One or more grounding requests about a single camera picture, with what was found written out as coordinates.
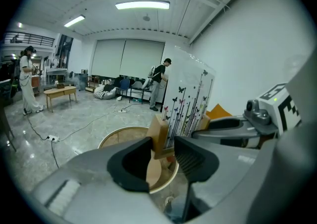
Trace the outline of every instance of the bean bag chair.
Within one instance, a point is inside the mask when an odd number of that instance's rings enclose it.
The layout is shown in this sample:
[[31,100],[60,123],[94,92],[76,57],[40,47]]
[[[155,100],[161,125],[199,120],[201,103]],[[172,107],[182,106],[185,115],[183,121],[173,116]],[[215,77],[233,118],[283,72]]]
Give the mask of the bean bag chair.
[[104,85],[97,87],[94,91],[94,97],[101,100],[109,100],[115,97],[115,87],[113,87],[110,91],[105,91],[104,88]]

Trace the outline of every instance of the person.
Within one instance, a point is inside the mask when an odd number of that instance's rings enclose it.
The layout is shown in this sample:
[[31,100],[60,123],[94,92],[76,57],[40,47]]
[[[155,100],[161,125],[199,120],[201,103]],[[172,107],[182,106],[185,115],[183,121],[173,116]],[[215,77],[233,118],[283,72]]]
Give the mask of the person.
[[165,73],[165,67],[169,67],[170,64],[172,64],[172,60],[167,58],[164,60],[163,64],[160,64],[154,70],[154,77],[152,78],[153,86],[152,86],[151,99],[150,99],[150,109],[153,111],[158,111],[158,109],[155,107],[155,103],[159,93],[159,83],[161,80],[164,80],[167,82],[167,78],[165,77],[164,73]]
[[22,89],[23,98],[23,114],[30,114],[32,111],[36,113],[41,112],[44,109],[44,105],[39,105],[35,100],[33,88],[32,88],[32,72],[33,64],[31,61],[31,55],[34,53],[32,46],[27,47],[24,50],[23,56],[20,60],[20,86]]

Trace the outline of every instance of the ceiling light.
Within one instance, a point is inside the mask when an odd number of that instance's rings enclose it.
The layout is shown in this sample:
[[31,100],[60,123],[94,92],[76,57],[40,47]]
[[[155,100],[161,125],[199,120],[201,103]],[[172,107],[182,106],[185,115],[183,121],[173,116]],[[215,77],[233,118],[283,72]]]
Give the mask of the ceiling light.
[[117,3],[115,6],[120,9],[128,8],[157,8],[157,9],[169,9],[168,1],[159,1],[159,0],[146,0],[146,1],[130,1]]
[[76,19],[73,19],[72,21],[70,21],[70,22],[68,22],[67,24],[65,24],[64,27],[68,28],[69,26],[71,26],[71,25],[73,25],[73,24],[75,24],[75,23],[77,23],[78,21],[81,21],[81,20],[83,20],[83,19],[85,19],[85,16],[80,15],[80,16],[77,17]]

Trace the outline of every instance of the wooden table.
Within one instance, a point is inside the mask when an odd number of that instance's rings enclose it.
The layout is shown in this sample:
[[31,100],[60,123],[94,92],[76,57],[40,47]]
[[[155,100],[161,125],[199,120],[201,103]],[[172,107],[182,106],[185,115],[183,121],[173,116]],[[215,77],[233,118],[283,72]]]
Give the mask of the wooden table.
[[51,105],[51,111],[53,112],[53,107],[52,107],[52,99],[60,97],[60,96],[64,96],[64,95],[69,95],[69,101],[70,101],[70,95],[74,94],[75,96],[75,100],[77,102],[77,97],[76,97],[76,87],[64,87],[61,89],[57,89],[57,88],[52,88],[49,90],[44,91],[44,94],[46,94],[46,105],[49,109],[49,101],[48,98],[50,98],[50,105]]

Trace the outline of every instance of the gray floor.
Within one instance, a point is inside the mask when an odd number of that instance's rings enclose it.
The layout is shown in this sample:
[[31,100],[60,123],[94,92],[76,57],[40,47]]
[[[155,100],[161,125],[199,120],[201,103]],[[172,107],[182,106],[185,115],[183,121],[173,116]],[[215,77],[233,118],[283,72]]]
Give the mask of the gray floor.
[[[46,106],[44,94],[36,99]],[[77,92],[77,100],[78,103],[74,101],[74,96],[71,102],[68,96],[59,97],[52,100],[53,113],[45,107],[43,112],[29,116],[34,129],[42,138],[51,134],[65,139],[53,145],[60,166],[76,156],[76,153],[96,149],[100,142],[114,130],[132,125],[149,126],[155,114],[149,109],[149,103],[131,106],[127,113],[118,113],[118,110],[129,105],[128,99],[123,98],[120,102],[116,99],[98,100],[92,93],[86,91]],[[27,117],[23,116],[22,109],[22,101],[5,108],[15,136],[13,143],[17,152],[7,146],[7,139],[3,135],[0,143],[14,180],[22,189],[30,192],[38,182],[54,172],[57,167],[52,155],[51,142],[42,141],[35,134]],[[84,126],[86,126],[84,129],[75,132]],[[152,194],[151,198],[163,211],[167,196],[184,195],[186,190],[186,178],[183,174],[178,174],[169,186]]]

